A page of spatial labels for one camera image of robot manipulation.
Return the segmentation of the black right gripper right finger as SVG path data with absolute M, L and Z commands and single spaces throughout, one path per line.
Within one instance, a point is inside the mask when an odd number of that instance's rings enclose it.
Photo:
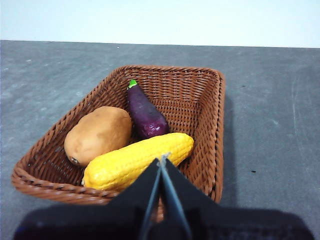
M 304 221 L 272 209 L 223 207 L 161 161 L 167 213 L 193 240 L 313 240 Z

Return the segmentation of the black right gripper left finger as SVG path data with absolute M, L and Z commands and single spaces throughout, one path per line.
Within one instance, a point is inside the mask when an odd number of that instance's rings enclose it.
M 28 213 L 15 240 L 135 240 L 149 223 L 160 181 L 155 159 L 106 205 L 53 205 Z

